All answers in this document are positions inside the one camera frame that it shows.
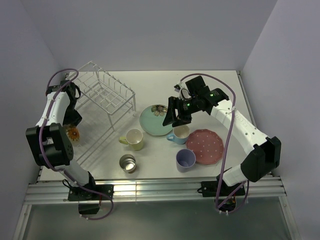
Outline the white floral bowl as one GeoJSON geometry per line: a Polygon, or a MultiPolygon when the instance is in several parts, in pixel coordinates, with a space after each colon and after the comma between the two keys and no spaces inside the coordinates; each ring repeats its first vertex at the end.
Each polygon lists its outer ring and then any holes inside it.
{"type": "Polygon", "coordinates": [[[80,142],[80,132],[74,125],[64,125],[65,133],[72,144],[78,144],[80,142]]]}

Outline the yellow green mug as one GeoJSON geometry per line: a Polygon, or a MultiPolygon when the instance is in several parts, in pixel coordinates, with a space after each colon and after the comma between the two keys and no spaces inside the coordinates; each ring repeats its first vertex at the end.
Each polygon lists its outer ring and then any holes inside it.
{"type": "Polygon", "coordinates": [[[130,129],[125,136],[118,139],[121,144],[128,145],[134,151],[140,151],[144,146],[144,135],[137,128],[130,129]]]}

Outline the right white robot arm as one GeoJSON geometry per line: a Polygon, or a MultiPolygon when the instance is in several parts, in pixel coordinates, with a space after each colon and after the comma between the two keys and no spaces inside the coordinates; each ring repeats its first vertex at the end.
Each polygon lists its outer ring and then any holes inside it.
{"type": "Polygon", "coordinates": [[[168,99],[163,126],[178,127],[190,124],[192,114],[206,112],[228,129],[227,137],[234,136],[246,153],[242,163],[221,169],[217,191],[229,194],[246,181],[257,182],[280,164],[282,143],[258,130],[236,108],[236,97],[229,98],[220,88],[211,90],[204,82],[204,73],[192,73],[191,79],[182,78],[174,89],[178,97],[168,99]]]}

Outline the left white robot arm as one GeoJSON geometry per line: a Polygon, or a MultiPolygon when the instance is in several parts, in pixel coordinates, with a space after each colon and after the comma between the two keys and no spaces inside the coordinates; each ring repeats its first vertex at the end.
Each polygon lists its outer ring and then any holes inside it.
{"type": "Polygon", "coordinates": [[[75,106],[81,91],[71,82],[55,95],[65,83],[67,81],[62,80],[59,85],[47,88],[47,103],[41,119],[35,127],[28,128],[25,135],[38,166],[60,172],[70,181],[66,186],[71,191],[91,200],[96,197],[98,188],[91,173],[74,159],[72,145],[80,139],[77,125],[82,117],[75,106]]]}

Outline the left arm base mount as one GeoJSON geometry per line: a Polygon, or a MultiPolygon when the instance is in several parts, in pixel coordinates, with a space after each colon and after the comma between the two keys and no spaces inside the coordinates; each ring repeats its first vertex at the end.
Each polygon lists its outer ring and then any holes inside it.
{"type": "Polygon", "coordinates": [[[69,202],[83,202],[83,201],[98,201],[98,203],[79,203],[78,213],[81,218],[90,221],[98,221],[107,218],[114,209],[113,184],[98,184],[93,187],[93,189],[85,188],[84,186],[72,186],[66,179],[62,181],[62,184],[68,188],[68,198],[69,202]],[[102,205],[102,201],[108,200],[111,203],[110,210],[102,216],[92,216],[96,215],[102,205]]]}

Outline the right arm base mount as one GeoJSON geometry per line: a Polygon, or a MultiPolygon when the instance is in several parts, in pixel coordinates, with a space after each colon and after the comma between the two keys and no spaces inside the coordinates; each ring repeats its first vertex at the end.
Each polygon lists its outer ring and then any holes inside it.
{"type": "Polygon", "coordinates": [[[217,210],[220,214],[228,215],[240,208],[248,197],[249,187],[245,190],[245,183],[236,183],[233,186],[228,186],[224,181],[221,182],[218,190],[220,176],[216,180],[202,181],[197,192],[204,198],[214,197],[214,202],[217,204],[217,210]],[[244,200],[237,206],[237,197],[244,196],[244,200]]]}

